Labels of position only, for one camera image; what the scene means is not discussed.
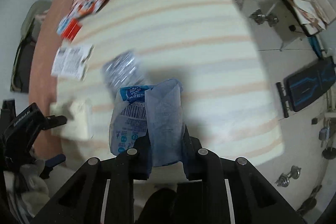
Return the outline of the white printed leaflet box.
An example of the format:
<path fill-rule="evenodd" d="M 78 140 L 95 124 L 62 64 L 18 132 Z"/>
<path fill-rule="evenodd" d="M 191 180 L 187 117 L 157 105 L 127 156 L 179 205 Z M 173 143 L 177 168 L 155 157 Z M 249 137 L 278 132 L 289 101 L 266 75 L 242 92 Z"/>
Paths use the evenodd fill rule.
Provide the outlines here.
<path fill-rule="evenodd" d="M 56 52 L 51 75 L 63 79 L 81 81 L 87 70 L 87 61 L 93 45 L 71 46 L 63 44 Z"/>

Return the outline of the silver pill blister pack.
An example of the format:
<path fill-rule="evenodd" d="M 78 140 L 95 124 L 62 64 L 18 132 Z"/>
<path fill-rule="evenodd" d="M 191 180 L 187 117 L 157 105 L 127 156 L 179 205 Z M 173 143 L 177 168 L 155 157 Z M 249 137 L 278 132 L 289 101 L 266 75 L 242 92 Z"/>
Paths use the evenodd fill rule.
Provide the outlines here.
<path fill-rule="evenodd" d="M 103 79 L 108 91 L 115 96 L 120 88 L 142 85 L 146 74 L 133 51 L 124 52 L 102 67 Z"/>

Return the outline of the red blue medicine box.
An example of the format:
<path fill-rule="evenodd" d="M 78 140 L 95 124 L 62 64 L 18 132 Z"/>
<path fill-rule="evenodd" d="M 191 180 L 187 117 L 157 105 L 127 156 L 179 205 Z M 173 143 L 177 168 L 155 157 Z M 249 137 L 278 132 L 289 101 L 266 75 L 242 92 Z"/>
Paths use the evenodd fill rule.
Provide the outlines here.
<path fill-rule="evenodd" d="M 78 34 L 82 25 L 76 18 L 65 16 L 59 23 L 56 33 L 68 41 L 72 41 Z"/>

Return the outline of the blue white plastic wrapper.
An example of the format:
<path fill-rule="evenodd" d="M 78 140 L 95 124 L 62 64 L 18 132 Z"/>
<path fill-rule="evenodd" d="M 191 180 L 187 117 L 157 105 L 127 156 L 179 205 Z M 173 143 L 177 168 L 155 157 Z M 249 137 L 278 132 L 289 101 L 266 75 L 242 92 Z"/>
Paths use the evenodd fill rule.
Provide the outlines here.
<path fill-rule="evenodd" d="M 109 127 L 110 152 L 117 156 L 148 135 L 153 167 L 182 161 L 182 91 L 177 79 L 120 88 Z"/>

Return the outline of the right black trouser leg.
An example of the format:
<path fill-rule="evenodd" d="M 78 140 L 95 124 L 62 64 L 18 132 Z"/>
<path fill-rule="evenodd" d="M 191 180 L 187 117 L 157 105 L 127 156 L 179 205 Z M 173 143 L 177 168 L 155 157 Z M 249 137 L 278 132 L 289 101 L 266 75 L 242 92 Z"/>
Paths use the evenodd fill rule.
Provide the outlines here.
<path fill-rule="evenodd" d="M 164 187 L 153 193 L 135 223 L 173 223 L 176 191 Z"/>

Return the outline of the black dumbbell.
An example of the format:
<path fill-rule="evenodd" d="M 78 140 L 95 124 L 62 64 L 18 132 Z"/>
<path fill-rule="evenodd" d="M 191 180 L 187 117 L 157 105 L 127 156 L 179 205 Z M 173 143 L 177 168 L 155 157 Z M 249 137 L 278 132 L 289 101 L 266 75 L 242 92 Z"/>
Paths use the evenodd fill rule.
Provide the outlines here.
<path fill-rule="evenodd" d="M 274 27 L 279 22 L 278 17 L 274 13 L 270 12 L 269 14 L 264 14 L 260 9 L 253 12 L 249 17 L 258 25 L 267 22 L 270 27 Z"/>
<path fill-rule="evenodd" d="M 297 180 L 301 175 L 301 168 L 293 165 L 289 173 L 282 173 L 276 181 L 278 187 L 286 188 L 290 184 L 290 180 Z"/>

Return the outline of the open cardboard box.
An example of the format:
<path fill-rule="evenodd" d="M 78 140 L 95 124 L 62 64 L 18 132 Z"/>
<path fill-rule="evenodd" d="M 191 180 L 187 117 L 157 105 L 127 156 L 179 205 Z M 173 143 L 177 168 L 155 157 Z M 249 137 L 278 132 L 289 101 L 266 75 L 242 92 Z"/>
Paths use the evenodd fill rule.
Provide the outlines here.
<path fill-rule="evenodd" d="M 306 36 L 324 31 L 335 21 L 335 0 L 282 0 Z"/>

